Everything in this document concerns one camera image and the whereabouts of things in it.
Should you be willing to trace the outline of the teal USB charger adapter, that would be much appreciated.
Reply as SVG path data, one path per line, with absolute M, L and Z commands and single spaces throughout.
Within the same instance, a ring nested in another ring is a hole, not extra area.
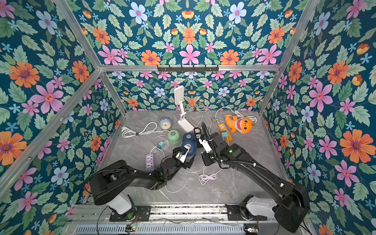
M 227 140 L 229 138 L 229 134 L 227 131 L 222 131 L 221 132 L 221 137 L 224 139 L 224 140 Z

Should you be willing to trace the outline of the dark blue meat grinder front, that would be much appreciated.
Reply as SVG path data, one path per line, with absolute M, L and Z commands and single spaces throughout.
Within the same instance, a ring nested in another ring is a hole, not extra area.
M 186 162 L 189 162 L 193 157 L 196 156 L 197 146 L 195 142 L 185 141 L 182 143 L 181 148 L 185 151 L 184 154 L 186 154 Z

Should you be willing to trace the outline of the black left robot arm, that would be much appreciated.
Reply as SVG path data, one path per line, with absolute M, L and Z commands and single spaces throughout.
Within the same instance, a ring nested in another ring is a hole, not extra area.
M 97 206 L 107 205 L 119 215 L 125 215 L 136 208 L 130 196 L 122 195 L 127 187 L 141 187 L 152 191 L 159 190 L 183 167 L 190 145 L 176 148 L 173 155 L 164 158 L 160 165 L 153 171 L 142 171 L 119 160 L 88 178 L 90 194 Z

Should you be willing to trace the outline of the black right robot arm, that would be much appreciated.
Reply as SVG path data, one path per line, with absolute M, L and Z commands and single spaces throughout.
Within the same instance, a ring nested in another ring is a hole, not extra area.
M 293 184 L 280 178 L 257 162 L 244 148 L 237 144 L 228 145 L 219 133 L 209 133 L 205 123 L 201 124 L 203 134 L 199 142 L 204 147 L 202 159 L 206 166 L 217 162 L 242 172 L 270 198 L 248 195 L 240 203 L 240 214 L 250 220 L 256 216 L 274 218 L 287 231 L 294 233 L 303 224 L 310 210 L 308 191 L 302 184 Z

